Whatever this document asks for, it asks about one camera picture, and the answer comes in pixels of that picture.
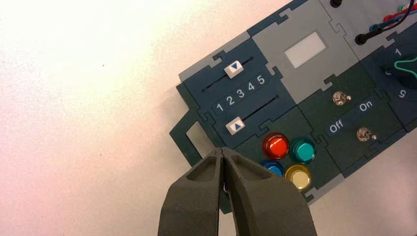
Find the gray panel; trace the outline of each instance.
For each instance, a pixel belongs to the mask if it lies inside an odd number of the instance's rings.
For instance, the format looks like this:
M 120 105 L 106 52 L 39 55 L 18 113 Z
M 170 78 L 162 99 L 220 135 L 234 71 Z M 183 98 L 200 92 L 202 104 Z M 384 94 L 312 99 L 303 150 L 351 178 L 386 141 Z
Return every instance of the gray panel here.
M 287 9 L 281 15 L 288 20 L 273 23 L 252 38 L 266 57 L 271 74 L 277 67 L 285 88 L 298 104 L 318 89 L 326 90 L 332 84 L 324 80 L 331 75 L 340 75 L 358 62 L 357 57 L 343 38 L 343 33 L 334 32 L 330 17 L 318 0 L 309 0 L 294 11 Z M 326 49 L 294 69 L 285 51 L 311 33 L 316 32 Z
M 217 59 L 217 60 L 214 60 L 213 56 L 217 55 L 221 51 L 224 51 L 225 53 L 228 53 L 233 48 L 239 46 L 239 44 L 243 43 L 244 41 L 246 41 L 248 39 L 250 39 L 250 36 L 249 36 L 248 32 L 246 32 L 246 31 L 243 32 L 242 34 L 240 34 L 236 38 L 230 40 L 225 45 L 221 46 L 220 48 L 218 48 L 214 52 L 210 53 L 205 58 L 199 60 L 194 65 L 190 66 L 185 71 L 181 72 L 179 74 L 179 79 L 181 80 L 181 82 L 184 82 L 186 79 L 190 78 L 190 76 L 194 75 L 195 73 L 197 73 L 198 71 L 200 71 L 201 69 L 203 69 L 204 67 L 206 67 L 208 65 L 213 68 L 214 66 L 216 66 L 216 65 L 218 65 L 219 63 L 222 62 L 222 60 L 220 58 Z
M 319 188 L 318 190 L 316 188 L 312 188 L 308 190 L 304 195 L 306 197 L 313 195 L 313 199 L 308 202 L 309 205 L 313 204 L 315 201 L 317 201 L 319 198 L 324 196 L 328 191 L 332 190 L 334 187 L 336 187 L 338 184 L 340 184 L 342 181 L 344 181 L 345 178 L 342 174 L 338 174 L 335 178 L 330 180 L 328 183 L 323 185 L 323 187 Z
M 320 0 L 324 8 L 332 18 L 330 24 L 336 32 L 343 30 L 346 34 L 345 39 L 357 55 L 362 60 L 367 55 L 381 46 L 388 47 L 394 40 L 387 40 L 387 37 L 394 32 L 401 33 L 414 22 L 417 15 L 408 16 L 407 19 L 394 29 L 382 33 L 369 39 L 364 45 L 355 43 L 356 35 L 369 32 L 369 27 L 373 24 L 380 24 L 386 15 L 394 14 L 398 7 L 409 2 L 408 0 L 346 0 L 338 8 L 330 6 L 329 0 Z
M 194 123 L 186 134 L 202 157 L 207 156 L 216 148 L 198 121 Z

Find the number 5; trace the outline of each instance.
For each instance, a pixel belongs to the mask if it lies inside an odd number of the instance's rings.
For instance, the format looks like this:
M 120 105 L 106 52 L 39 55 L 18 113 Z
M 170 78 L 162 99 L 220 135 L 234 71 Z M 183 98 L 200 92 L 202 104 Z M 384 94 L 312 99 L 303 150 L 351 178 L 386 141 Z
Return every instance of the number 5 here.
M 262 75 L 258 76 L 257 79 L 260 85 L 263 85 L 265 83 L 265 80 L 262 78 Z

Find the teal button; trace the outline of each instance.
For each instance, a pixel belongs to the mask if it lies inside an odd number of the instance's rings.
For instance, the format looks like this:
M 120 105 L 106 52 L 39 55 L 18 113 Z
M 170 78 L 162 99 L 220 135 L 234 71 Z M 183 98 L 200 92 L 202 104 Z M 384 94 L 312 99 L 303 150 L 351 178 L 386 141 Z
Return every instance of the teal button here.
M 297 156 L 302 162 L 309 162 L 315 156 L 314 148 L 308 143 L 299 144 L 297 147 Z
M 314 144 L 308 139 L 297 139 L 291 143 L 290 155 L 301 163 L 309 163 L 316 156 Z

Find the number 1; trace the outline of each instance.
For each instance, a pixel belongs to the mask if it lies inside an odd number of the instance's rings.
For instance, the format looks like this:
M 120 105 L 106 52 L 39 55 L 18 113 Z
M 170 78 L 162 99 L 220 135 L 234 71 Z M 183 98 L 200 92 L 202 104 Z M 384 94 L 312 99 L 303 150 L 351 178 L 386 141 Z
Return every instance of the number 1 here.
M 223 108 L 221 107 L 220 103 L 217 104 L 217 108 L 223 111 Z

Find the number 4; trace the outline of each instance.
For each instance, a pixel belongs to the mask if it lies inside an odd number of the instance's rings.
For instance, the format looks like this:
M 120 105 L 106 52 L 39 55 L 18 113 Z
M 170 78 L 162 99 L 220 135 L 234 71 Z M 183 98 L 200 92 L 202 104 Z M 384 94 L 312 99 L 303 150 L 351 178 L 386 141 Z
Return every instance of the number 4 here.
M 253 84 L 251 82 L 249 82 L 248 90 L 254 90 L 254 89 L 255 89 L 255 86 L 253 86 Z

